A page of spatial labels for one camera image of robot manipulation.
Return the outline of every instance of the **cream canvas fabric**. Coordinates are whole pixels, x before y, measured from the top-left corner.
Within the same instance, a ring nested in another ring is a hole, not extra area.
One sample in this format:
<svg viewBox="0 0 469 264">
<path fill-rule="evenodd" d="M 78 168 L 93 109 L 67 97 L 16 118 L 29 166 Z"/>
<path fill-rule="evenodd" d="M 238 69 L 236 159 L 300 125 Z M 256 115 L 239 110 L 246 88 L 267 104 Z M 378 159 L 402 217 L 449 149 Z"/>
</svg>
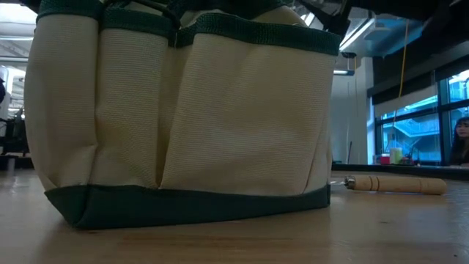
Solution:
<svg viewBox="0 0 469 264">
<path fill-rule="evenodd" d="M 46 191 L 296 197 L 324 188 L 340 39 L 264 2 L 274 8 L 250 18 L 223 1 L 186 10 L 180 29 L 133 2 L 41 6 L 25 100 Z"/>
</svg>

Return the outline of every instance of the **wooden handle tool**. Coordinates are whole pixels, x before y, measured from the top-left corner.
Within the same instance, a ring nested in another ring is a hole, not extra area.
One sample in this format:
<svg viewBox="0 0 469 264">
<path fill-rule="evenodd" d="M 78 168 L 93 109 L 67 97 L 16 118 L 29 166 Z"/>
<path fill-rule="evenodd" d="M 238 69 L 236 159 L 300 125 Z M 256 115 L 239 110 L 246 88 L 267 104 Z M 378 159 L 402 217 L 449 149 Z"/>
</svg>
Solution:
<svg viewBox="0 0 469 264">
<path fill-rule="evenodd" d="M 441 179 L 419 177 L 393 177 L 353 175 L 344 181 L 348 189 L 357 191 L 390 191 L 441 195 L 446 193 L 446 183 Z"/>
</svg>

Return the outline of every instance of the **table surface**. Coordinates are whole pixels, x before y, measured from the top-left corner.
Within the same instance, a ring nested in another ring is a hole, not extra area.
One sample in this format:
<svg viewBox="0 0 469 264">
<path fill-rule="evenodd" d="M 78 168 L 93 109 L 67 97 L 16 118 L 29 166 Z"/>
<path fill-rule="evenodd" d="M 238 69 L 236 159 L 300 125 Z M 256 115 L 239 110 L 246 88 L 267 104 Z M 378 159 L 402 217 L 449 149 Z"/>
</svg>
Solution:
<svg viewBox="0 0 469 264">
<path fill-rule="evenodd" d="M 441 197 L 333 186 L 326 209 L 77 231 L 19 171 L 0 175 L 0 263 L 469 263 L 469 183 L 448 181 Z"/>
</svg>

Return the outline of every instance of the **wall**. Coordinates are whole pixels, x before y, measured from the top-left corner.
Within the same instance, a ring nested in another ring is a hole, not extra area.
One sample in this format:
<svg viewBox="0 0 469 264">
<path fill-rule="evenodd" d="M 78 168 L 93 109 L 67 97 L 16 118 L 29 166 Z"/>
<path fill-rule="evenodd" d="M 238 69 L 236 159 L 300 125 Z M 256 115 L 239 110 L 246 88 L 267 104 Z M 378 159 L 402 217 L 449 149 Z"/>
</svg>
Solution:
<svg viewBox="0 0 469 264">
<path fill-rule="evenodd" d="M 373 86 L 371 58 L 363 58 L 355 76 L 334 76 L 330 99 L 330 126 L 334 161 L 372 164 L 374 113 L 366 90 Z"/>
</svg>

